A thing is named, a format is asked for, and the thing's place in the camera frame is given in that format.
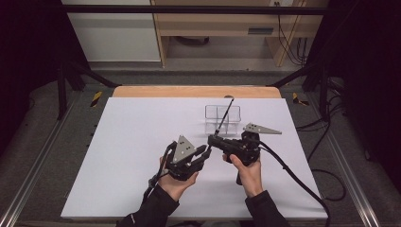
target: black curtain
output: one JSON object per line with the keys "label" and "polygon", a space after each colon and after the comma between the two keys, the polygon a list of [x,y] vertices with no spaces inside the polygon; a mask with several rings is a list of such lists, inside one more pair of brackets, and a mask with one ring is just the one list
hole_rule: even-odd
{"label": "black curtain", "polygon": [[[332,0],[337,4],[347,0]],[[366,151],[401,191],[401,5],[362,0],[328,63],[329,77],[343,78],[345,103]],[[324,41],[332,26],[317,38]]]}
{"label": "black curtain", "polygon": [[45,4],[61,1],[0,1],[0,155],[24,119],[32,90],[56,80],[63,61],[89,69],[67,14],[44,10]]}

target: clear plastic container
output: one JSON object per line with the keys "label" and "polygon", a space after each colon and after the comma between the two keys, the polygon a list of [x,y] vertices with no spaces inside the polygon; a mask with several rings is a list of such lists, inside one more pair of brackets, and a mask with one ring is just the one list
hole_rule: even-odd
{"label": "clear plastic container", "polygon": [[[204,108],[205,116],[205,133],[214,134],[221,123],[228,106],[207,105]],[[241,109],[239,106],[231,106],[224,122],[221,125],[218,135],[235,135],[237,127],[241,121]]]}

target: white tabletop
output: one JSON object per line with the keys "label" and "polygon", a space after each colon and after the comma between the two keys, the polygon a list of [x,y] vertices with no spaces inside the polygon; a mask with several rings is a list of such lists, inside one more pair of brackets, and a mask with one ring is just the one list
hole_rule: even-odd
{"label": "white tabletop", "polygon": [[[121,218],[139,209],[148,179],[158,170],[166,147],[184,135],[195,147],[206,145],[204,108],[228,105],[227,98],[111,97],[61,213],[63,218]],[[242,127],[254,124],[281,131],[261,134],[312,191],[319,195],[304,151],[282,98],[236,98]],[[213,148],[196,184],[180,199],[170,218],[250,218],[236,169]],[[261,150],[262,182],[285,218],[327,218],[310,197],[267,152]]]}

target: white cabinet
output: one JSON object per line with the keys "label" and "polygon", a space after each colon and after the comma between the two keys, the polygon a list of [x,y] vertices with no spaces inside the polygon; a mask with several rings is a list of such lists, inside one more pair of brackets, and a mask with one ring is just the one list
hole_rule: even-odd
{"label": "white cabinet", "polygon": [[[65,5],[149,5],[149,0],[62,0]],[[88,61],[160,61],[152,14],[68,13]]]}

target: person's left hand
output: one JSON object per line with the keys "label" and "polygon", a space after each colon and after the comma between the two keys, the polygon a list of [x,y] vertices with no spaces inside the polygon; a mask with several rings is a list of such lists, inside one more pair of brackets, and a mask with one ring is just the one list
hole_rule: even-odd
{"label": "person's left hand", "polygon": [[195,183],[198,174],[199,172],[195,172],[186,181],[175,180],[169,174],[166,174],[165,176],[159,179],[158,184],[174,201],[178,201],[180,197],[183,195],[185,189]]}

